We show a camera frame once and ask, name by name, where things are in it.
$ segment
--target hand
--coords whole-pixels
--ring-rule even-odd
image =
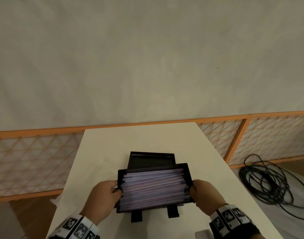
[[[94,186],[80,215],[87,217],[95,225],[107,218],[121,198],[121,190],[114,188],[117,184],[117,181],[107,180]]]
[[[226,204],[218,190],[211,183],[203,180],[193,180],[189,193],[196,206],[208,216]]]

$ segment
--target person's right hand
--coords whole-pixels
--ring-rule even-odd
[[[225,199],[218,190],[211,183],[203,180],[193,180],[189,193],[196,202],[196,206],[208,216],[226,205]]]

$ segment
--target orange lattice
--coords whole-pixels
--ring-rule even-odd
[[[258,154],[263,160],[304,155],[304,115],[253,119],[229,165],[242,164],[250,154]]]
[[[200,123],[199,128],[222,158],[225,157],[242,120]]]
[[[82,136],[0,139],[0,197],[63,188]]]

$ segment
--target wall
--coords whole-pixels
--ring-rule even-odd
[[[304,110],[304,0],[0,0],[0,131]]]

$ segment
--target table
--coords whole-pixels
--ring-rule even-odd
[[[281,239],[259,206],[194,122],[99,128],[86,130],[48,234],[72,213],[78,213],[98,182],[116,180],[126,169],[131,151],[174,153],[176,163],[187,162],[192,179],[211,182],[230,204],[238,205],[266,238]],[[130,213],[114,210],[99,224],[103,239],[195,238],[209,229],[210,219],[195,204],[178,207],[180,217],[167,209],[143,211],[143,221],[131,223]]]

